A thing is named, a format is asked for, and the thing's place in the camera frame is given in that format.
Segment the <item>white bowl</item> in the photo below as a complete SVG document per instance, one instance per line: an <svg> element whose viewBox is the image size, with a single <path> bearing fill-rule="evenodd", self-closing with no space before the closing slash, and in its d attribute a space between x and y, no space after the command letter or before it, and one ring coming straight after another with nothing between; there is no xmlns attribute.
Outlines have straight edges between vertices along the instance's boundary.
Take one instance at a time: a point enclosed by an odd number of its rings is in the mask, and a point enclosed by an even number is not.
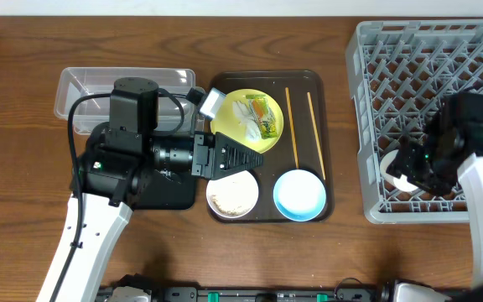
<svg viewBox="0 0 483 302"><path fill-rule="evenodd" d="M210 180L206 186L206 199L211 210L219 217L236 219L248 214L257 204L259 187L256 178L248 171L227 176L219 180ZM229 199L242 199L249 207L239 216L224 216L212 204L211 195L225 195Z"/></svg>

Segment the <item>leftover rice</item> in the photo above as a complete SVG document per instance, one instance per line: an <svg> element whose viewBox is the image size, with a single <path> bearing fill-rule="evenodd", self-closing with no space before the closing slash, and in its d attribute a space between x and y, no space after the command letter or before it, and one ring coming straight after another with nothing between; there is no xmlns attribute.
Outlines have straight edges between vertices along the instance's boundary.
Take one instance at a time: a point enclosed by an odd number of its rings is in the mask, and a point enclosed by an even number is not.
<svg viewBox="0 0 483 302"><path fill-rule="evenodd" d="M211 195L213 206L224 216L239 216L247 211L249 205L242 199L229 199L225 195Z"/></svg>

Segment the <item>green snack wrapper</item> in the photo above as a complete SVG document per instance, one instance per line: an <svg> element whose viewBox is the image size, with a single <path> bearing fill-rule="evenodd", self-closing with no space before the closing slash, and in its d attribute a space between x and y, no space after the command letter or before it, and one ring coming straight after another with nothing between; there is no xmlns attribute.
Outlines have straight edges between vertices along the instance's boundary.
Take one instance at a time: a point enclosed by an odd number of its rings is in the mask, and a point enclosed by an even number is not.
<svg viewBox="0 0 483 302"><path fill-rule="evenodd" d="M256 119L261 137L263 139L278 136L276 119L263 94L246 95L252 115Z"/></svg>

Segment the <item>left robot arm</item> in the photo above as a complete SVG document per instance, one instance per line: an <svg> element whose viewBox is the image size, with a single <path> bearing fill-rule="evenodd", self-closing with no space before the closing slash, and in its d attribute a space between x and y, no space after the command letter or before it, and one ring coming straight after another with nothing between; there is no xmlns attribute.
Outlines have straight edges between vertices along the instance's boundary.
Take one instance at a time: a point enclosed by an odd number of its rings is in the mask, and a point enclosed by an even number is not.
<svg viewBox="0 0 483 302"><path fill-rule="evenodd" d="M40 301L92 301L112 251L135 210L183 210L195 198L197 179L219 180L254 169L263 156L225 134L195 129L180 137L159 131L158 101L179 95L142 77L115 81L104 96L109 119L92 130L85 151L75 150L70 108L67 132L72 162L71 195L59 246Z"/></svg>

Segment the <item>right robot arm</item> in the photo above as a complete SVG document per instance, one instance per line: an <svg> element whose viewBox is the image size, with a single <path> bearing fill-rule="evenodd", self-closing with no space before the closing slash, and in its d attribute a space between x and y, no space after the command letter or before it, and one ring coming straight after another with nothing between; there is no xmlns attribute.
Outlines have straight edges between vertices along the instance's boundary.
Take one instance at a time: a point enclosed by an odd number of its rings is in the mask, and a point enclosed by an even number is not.
<svg viewBox="0 0 483 302"><path fill-rule="evenodd" d="M425 126L423 143L402 143L386 172L431 195L459 185L469 212L473 285L483 285L483 96L460 92L444 100Z"/></svg>

